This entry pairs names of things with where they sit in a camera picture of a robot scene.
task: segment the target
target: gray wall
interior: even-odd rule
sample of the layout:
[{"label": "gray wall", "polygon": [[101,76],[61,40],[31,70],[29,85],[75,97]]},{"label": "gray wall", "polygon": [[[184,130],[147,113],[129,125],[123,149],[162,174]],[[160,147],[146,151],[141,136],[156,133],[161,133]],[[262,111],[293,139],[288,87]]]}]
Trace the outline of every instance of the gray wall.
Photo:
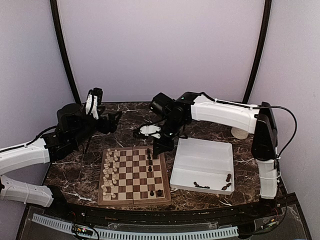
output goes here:
[{"label": "gray wall", "polygon": [[150,101],[185,91],[241,101],[264,0],[60,0],[74,78],[103,100]]},{"label": "gray wall", "polygon": [[[57,124],[56,112],[73,102],[49,1],[0,1],[0,148],[32,140]],[[6,174],[41,184],[48,165]],[[13,240],[24,204],[0,201],[0,238]]]},{"label": "gray wall", "polygon": [[[282,177],[296,192],[313,239],[320,236],[320,1],[273,1],[265,49],[251,103],[291,109],[297,136],[283,153]],[[291,116],[274,110],[283,147],[293,132]]]}]

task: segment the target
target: marble tabletop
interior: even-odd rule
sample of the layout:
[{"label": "marble tabletop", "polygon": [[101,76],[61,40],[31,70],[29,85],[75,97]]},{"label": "marble tabletop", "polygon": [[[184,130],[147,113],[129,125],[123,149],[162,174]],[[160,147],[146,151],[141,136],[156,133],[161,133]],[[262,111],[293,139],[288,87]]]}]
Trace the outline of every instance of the marble tabletop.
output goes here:
[{"label": "marble tabletop", "polygon": [[[103,150],[107,148],[125,148],[132,146],[152,145],[152,138],[135,139],[132,130],[141,124],[157,119],[149,111],[148,102],[104,103],[104,114],[123,111],[118,129],[107,135],[96,133],[89,145],[88,152],[83,154],[83,146],[79,151],[65,159],[51,164],[45,185],[61,188],[69,203],[98,207],[98,184],[101,170]],[[253,136],[238,140],[231,134],[229,126],[205,121],[193,121],[185,132],[191,138],[231,143],[234,161],[235,190],[231,195],[208,194],[180,189],[171,189],[170,205],[150,205],[134,207],[118,207],[122,210],[137,211],[184,211],[236,206],[259,200],[260,180],[258,165],[251,154]],[[167,173],[170,180],[176,149],[165,153]]]}]

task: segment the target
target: black pole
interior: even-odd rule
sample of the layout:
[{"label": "black pole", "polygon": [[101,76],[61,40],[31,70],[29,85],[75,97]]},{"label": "black pole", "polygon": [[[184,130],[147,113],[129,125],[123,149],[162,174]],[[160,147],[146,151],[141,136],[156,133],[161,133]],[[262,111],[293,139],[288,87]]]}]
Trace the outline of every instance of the black pole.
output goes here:
[{"label": "black pole", "polygon": [[263,52],[264,45],[265,45],[266,35],[267,35],[268,23],[269,23],[270,12],[271,12],[271,3],[272,3],[272,0],[265,0],[265,3],[264,3],[264,11],[263,11],[259,40],[258,40],[258,44],[256,47],[256,52],[255,52],[255,56],[254,56],[254,60],[253,60],[253,65],[252,65],[249,81],[248,81],[248,84],[246,86],[246,90],[245,90],[245,93],[243,96],[243,100],[242,100],[243,104],[248,103],[252,89],[255,84],[262,52]]},{"label": "black pole", "polygon": [[61,54],[63,65],[64,65],[64,70],[65,70],[66,76],[68,78],[68,82],[69,82],[69,85],[71,88],[71,92],[72,92],[74,101],[77,104],[81,104],[81,100],[80,100],[80,96],[79,96],[79,93],[77,90],[76,82],[75,82],[74,76],[71,71],[71,67],[70,67],[70,63],[69,63],[69,59],[68,59],[68,54],[67,54],[67,50],[66,50],[66,45],[65,45],[65,40],[64,40],[63,33],[62,33],[62,29],[61,29],[57,0],[50,0],[50,5],[51,5],[51,12],[52,12],[52,18],[53,18],[53,23],[54,23],[56,39],[58,41],[60,54]]}]

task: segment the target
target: white box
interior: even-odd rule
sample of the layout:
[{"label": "white box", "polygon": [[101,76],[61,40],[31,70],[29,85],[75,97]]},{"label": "white box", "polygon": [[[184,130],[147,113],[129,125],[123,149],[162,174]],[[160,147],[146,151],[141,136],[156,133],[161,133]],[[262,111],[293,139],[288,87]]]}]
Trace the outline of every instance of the white box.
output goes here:
[{"label": "white box", "polygon": [[[228,174],[231,174],[230,182],[226,181]],[[210,189],[195,187],[194,182]],[[228,183],[231,183],[231,186],[222,190]],[[230,195],[235,190],[232,144],[180,138],[170,186],[202,193]]]}]

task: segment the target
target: chessboard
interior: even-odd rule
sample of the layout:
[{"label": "chessboard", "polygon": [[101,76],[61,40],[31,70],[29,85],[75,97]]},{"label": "chessboard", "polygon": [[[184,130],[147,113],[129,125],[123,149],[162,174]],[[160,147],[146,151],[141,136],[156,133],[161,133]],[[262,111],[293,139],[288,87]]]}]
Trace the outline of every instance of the chessboard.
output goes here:
[{"label": "chessboard", "polygon": [[98,205],[129,207],[171,203],[165,154],[152,156],[152,146],[103,151]]}]

